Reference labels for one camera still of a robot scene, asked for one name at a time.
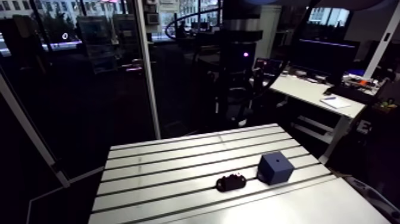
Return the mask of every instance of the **notebook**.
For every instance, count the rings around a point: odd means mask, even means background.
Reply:
[[[343,107],[349,107],[350,103],[339,99],[338,97],[325,97],[320,100],[324,104],[327,104],[335,109],[343,108]]]

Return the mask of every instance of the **table surface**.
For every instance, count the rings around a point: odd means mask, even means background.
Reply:
[[[312,83],[306,80],[298,79],[297,77],[293,76],[279,76],[274,84],[272,84],[271,89],[290,97],[300,99],[301,101],[305,101],[312,105],[321,107],[325,110],[329,110],[341,116],[347,116],[351,119],[354,119],[365,107],[365,104],[335,94],[332,94],[330,97],[338,97],[341,100],[350,103],[351,106],[335,109],[327,104],[324,104],[320,100],[326,97],[323,95],[323,93],[329,87],[330,86],[328,85]]]
[[[280,151],[295,167],[288,182],[257,180],[261,154]],[[240,173],[246,187],[218,192]],[[388,223],[278,125],[112,147],[90,224]]]

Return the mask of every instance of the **cable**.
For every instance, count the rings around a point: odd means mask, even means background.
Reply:
[[[172,21],[171,23],[169,23],[169,24],[165,27],[165,34],[166,34],[170,39],[172,39],[172,40],[185,39],[185,38],[175,38],[175,37],[171,36],[171,35],[168,33],[168,28],[170,28],[170,26],[171,26],[172,24],[177,23],[177,22],[180,21],[180,20],[184,20],[184,19],[186,19],[186,18],[195,16],[195,15],[201,15],[201,14],[204,14],[204,13],[212,13],[212,12],[219,11],[219,10],[222,10],[222,7],[220,7],[220,8],[215,8],[215,9],[212,9],[212,10],[206,10],[206,11],[202,11],[202,12],[197,12],[197,13],[193,13],[193,14],[189,14],[189,15],[180,17],[180,18],[178,18],[178,19]]]

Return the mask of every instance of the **keyboard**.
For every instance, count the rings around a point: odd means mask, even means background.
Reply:
[[[334,86],[328,89],[329,92],[345,97],[347,99],[360,102],[362,104],[371,104],[374,101],[374,96],[365,94],[357,89],[349,88],[346,86]]]

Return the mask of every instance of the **blue cube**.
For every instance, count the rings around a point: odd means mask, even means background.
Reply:
[[[264,154],[258,164],[258,173],[262,175],[259,179],[269,185],[286,182],[294,169],[282,153]]]

